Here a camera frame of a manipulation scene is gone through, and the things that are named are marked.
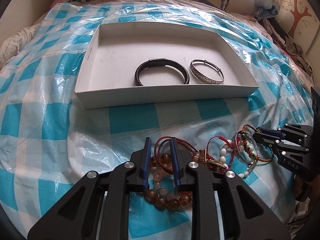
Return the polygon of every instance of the bracelet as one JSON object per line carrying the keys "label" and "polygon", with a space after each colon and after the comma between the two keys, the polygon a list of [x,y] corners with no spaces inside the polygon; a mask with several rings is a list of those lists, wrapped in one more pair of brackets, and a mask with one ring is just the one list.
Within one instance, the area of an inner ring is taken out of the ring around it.
{"label": "bracelet", "polygon": [[162,67],[162,66],[171,66],[179,70],[182,75],[184,76],[184,85],[189,84],[190,77],[188,71],[185,69],[184,66],[179,64],[178,62],[175,62],[170,59],[166,58],[156,58],[156,59],[150,59],[144,63],[142,63],[136,70],[136,73],[134,74],[134,83],[137,87],[143,86],[142,83],[140,82],[139,76],[141,72],[149,67]]}
{"label": "bracelet", "polygon": [[[259,157],[258,147],[257,147],[256,142],[254,141],[254,139],[251,137],[250,134],[248,134],[247,132],[245,132],[245,133],[241,133],[241,132],[242,131],[237,132],[236,135],[233,137],[234,152],[235,152],[235,155],[238,158],[238,160],[241,161],[242,163],[248,165],[248,168],[250,168],[258,162],[258,160],[256,158],[256,156]],[[246,142],[246,145],[241,145],[240,144],[241,140],[244,140],[244,142]],[[247,145],[247,140],[249,140],[253,144],[253,148],[250,148]],[[249,153],[250,154],[249,157],[251,158],[250,162],[245,160],[241,155],[241,153],[244,151],[245,147],[248,147],[250,149],[250,153]]]}
{"label": "bracelet", "polygon": [[[225,161],[226,161],[226,155],[227,155],[227,149],[229,148],[229,145],[227,144],[227,143],[225,143],[225,144],[223,144],[223,146],[222,146],[222,148],[221,148],[221,150],[220,150],[220,162],[222,162],[222,163],[225,163]],[[243,150],[243,146],[240,144],[239,145],[239,151],[240,150]],[[244,171],[244,172],[242,172],[242,173],[239,173],[238,174],[238,176],[241,178],[241,179],[243,179],[243,178],[245,178],[245,177],[247,177],[248,175],[249,175],[249,173],[252,171],[252,169],[254,168],[254,166],[255,166],[255,163],[252,163],[252,165],[248,165],[249,167],[247,167],[246,168],[246,170]]]}
{"label": "bracelet", "polygon": [[[241,137],[242,137],[242,138],[244,137],[243,134],[245,134],[245,128],[246,128],[246,127],[251,128],[251,129],[254,130],[255,132],[261,133],[261,131],[260,131],[259,129],[255,129],[255,128],[252,127],[251,125],[245,124],[245,125],[242,127],[242,130],[241,130]],[[275,157],[275,155],[274,155],[274,153],[273,153],[273,151],[272,151],[272,148],[271,148],[270,146],[269,146],[269,149],[270,149],[270,151],[271,151],[271,158],[269,158],[269,159],[261,159],[261,158],[259,157],[259,155],[255,156],[255,155],[251,152],[250,147],[247,146],[246,140],[243,140],[243,146],[244,146],[244,151],[249,155],[249,157],[252,158],[252,159],[256,159],[256,160],[259,161],[259,162],[269,163],[269,162],[271,162],[271,161],[273,160],[273,158]]]}
{"label": "bracelet", "polygon": [[[200,72],[195,68],[195,66],[193,65],[193,63],[195,63],[195,62],[202,62],[202,63],[207,64],[207,65],[213,67],[214,69],[216,69],[216,70],[218,71],[218,73],[221,74],[221,76],[222,76],[222,81],[213,80],[213,79],[211,79],[211,78],[206,77],[206,76],[203,75],[202,73],[200,73]],[[191,63],[190,63],[190,70],[191,70],[191,72],[193,73],[193,75],[194,75],[197,79],[199,79],[200,81],[202,81],[202,82],[204,82],[204,83],[206,83],[206,84],[220,85],[220,84],[222,84],[222,83],[224,82],[224,75],[223,75],[221,69],[218,68],[215,64],[213,64],[213,63],[211,63],[211,62],[209,62],[209,61],[207,61],[207,60],[194,59],[194,60],[191,61]]]}

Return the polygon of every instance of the leather bracelet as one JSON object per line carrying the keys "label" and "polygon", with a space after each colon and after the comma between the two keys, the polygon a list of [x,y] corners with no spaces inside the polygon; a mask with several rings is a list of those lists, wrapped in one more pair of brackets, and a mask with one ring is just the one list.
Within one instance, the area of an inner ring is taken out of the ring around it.
{"label": "leather bracelet", "polygon": [[142,83],[140,82],[139,76],[141,72],[149,67],[161,67],[161,66],[171,66],[179,70],[182,75],[184,76],[184,85],[189,84],[190,77],[188,71],[185,69],[184,66],[179,64],[178,62],[175,62],[170,59],[166,58],[156,58],[156,59],[150,59],[144,63],[142,63],[136,70],[136,73],[134,74],[134,83],[137,87],[143,86]]}
{"label": "leather bracelet", "polygon": [[[195,66],[193,65],[193,63],[195,63],[195,62],[201,62],[201,63],[207,64],[207,65],[215,68],[215,69],[218,71],[218,73],[221,74],[222,80],[221,80],[221,81],[216,81],[216,80],[213,80],[213,79],[211,79],[211,78],[206,77],[205,75],[203,75],[202,73],[200,73],[199,70],[197,70],[197,69],[195,68]],[[203,83],[210,84],[210,85],[220,85],[220,84],[222,84],[222,83],[224,82],[224,75],[223,75],[221,69],[218,68],[215,64],[213,64],[213,63],[211,63],[211,62],[209,62],[209,61],[207,61],[207,60],[195,59],[195,60],[191,61],[191,63],[190,63],[190,70],[191,70],[191,72],[193,73],[193,75],[194,75],[197,79],[199,79],[200,81],[202,81]]]}

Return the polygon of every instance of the amber bead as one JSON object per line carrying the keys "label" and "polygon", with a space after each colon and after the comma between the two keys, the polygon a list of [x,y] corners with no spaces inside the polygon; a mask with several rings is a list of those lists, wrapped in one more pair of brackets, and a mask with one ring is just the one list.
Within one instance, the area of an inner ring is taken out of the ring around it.
{"label": "amber bead", "polygon": [[147,189],[144,193],[144,197],[146,201],[148,201],[149,203],[153,203],[158,197],[158,192],[153,188]]}
{"label": "amber bead", "polygon": [[178,199],[171,199],[168,201],[169,210],[177,210],[180,206],[180,201]]}
{"label": "amber bead", "polygon": [[156,158],[154,156],[151,157],[150,164],[152,165],[152,167],[156,167],[157,166],[157,161],[156,161]]}
{"label": "amber bead", "polygon": [[171,163],[171,155],[169,153],[162,154],[160,158],[163,164]]}
{"label": "amber bead", "polygon": [[166,197],[160,196],[160,197],[157,197],[155,200],[156,207],[160,209],[165,209],[167,206],[167,203],[168,203],[168,200]]}
{"label": "amber bead", "polygon": [[180,198],[180,204],[182,206],[186,206],[186,205],[189,205],[192,201],[192,198],[188,195],[188,194],[183,194]]}
{"label": "amber bead", "polygon": [[172,170],[172,163],[165,164],[164,165],[167,169]]}

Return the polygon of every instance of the jewelry pile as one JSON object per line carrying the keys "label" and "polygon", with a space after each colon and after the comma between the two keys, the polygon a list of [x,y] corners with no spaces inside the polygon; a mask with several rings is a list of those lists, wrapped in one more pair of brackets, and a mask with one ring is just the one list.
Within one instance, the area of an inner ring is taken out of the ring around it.
{"label": "jewelry pile", "polygon": [[[249,175],[252,169],[255,167],[258,161],[269,163],[273,160],[274,154],[271,150],[270,159],[261,159],[257,144],[249,133],[246,132],[246,127],[253,129],[254,131],[260,132],[249,124],[245,124],[241,131],[237,132],[232,140],[227,140],[222,136],[214,136],[210,138],[207,143],[207,147],[204,150],[197,150],[189,142],[177,138],[177,143],[188,149],[192,155],[194,162],[205,165],[209,170],[225,173],[231,168],[231,164],[236,156],[242,163],[247,165],[246,171],[238,174],[243,179]],[[173,174],[171,155],[169,153],[160,154],[161,148],[166,142],[169,142],[172,137],[164,136],[158,139],[154,147],[154,156],[150,160],[150,170],[158,169],[153,176],[153,189],[149,188],[144,192],[144,196],[147,202],[154,203],[156,208],[168,210],[176,210],[181,205],[186,206],[192,203],[192,192],[179,192],[175,190],[175,193],[168,192],[168,189],[162,187],[161,179],[165,176]],[[224,141],[224,144],[220,150],[219,160],[214,159],[209,155],[209,143],[212,139],[218,138]],[[227,150],[231,149],[231,157],[229,164],[226,164]]]}

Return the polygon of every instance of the white bead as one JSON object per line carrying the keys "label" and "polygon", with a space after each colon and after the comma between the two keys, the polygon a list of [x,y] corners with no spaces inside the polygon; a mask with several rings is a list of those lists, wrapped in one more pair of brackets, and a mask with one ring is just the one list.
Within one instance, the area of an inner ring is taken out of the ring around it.
{"label": "white bead", "polygon": [[155,182],[155,183],[153,184],[153,187],[154,187],[155,189],[160,189],[160,188],[161,188],[161,182]]}
{"label": "white bead", "polygon": [[162,179],[162,177],[160,176],[160,174],[155,174],[154,176],[153,176],[153,180],[154,181],[161,181],[161,179]]}
{"label": "white bead", "polygon": [[175,196],[174,196],[173,193],[169,193],[169,194],[167,195],[167,199],[168,199],[168,200],[172,200],[172,199],[174,199],[174,198],[175,198]]}
{"label": "white bead", "polygon": [[159,193],[163,196],[167,195],[168,193],[168,190],[165,188],[165,187],[162,187],[160,190],[159,190]]}
{"label": "white bead", "polygon": [[219,161],[221,161],[223,164],[225,164],[225,163],[226,163],[226,158],[225,158],[225,156],[221,156],[220,159],[219,159]]}
{"label": "white bead", "polygon": [[244,151],[244,147],[243,147],[243,145],[240,145],[239,146],[239,152],[243,152]]}
{"label": "white bead", "polygon": [[220,150],[220,155],[221,155],[221,156],[226,156],[226,154],[227,154],[227,150],[226,150],[225,148],[222,148],[222,149]]}

